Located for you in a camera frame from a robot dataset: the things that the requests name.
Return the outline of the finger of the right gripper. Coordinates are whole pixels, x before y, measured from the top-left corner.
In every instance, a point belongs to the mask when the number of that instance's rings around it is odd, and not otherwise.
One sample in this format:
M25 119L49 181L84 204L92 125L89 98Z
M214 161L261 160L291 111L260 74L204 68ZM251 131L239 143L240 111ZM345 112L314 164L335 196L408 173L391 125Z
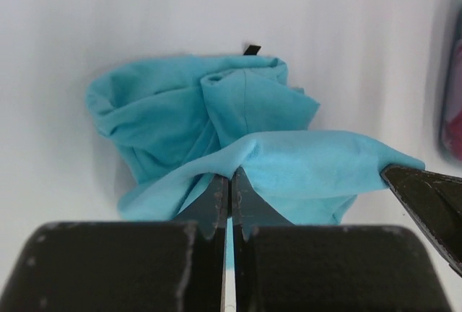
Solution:
M461 179L401 165L381 178L448 265L461 274Z

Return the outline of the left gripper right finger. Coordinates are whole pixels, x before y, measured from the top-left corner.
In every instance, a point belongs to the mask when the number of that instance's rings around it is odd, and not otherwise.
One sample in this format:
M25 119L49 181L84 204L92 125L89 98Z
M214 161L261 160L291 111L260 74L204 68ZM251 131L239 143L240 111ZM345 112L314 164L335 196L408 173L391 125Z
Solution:
M391 225L294 225L230 184L238 311L449 311L428 253Z

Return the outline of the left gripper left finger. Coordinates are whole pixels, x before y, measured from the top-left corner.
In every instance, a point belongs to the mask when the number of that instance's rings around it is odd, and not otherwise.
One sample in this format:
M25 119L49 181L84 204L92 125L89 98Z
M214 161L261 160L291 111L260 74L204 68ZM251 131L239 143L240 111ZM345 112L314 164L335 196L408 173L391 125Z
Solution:
M27 240L3 311L221 311L228 181L167 222L52 222Z

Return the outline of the teal t-shirt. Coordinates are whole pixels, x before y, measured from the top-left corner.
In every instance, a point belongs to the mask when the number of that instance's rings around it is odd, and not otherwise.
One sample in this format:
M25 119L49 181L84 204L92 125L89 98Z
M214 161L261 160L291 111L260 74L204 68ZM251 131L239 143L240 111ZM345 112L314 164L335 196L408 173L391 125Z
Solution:
M371 137L312 130L319 104L267 56L171 56L131 62L92 81L85 102L136 185L125 220L171 220L215 175L243 169L297 225L338 225L359 194L382 190L390 164L424 163Z

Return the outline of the grey plastic basket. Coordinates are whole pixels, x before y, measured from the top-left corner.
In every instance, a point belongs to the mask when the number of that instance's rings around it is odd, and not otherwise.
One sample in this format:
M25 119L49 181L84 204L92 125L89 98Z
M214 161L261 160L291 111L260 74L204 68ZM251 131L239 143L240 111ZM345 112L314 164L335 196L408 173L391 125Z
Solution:
M461 9L458 11L445 80L439 140L445 154L461 162Z

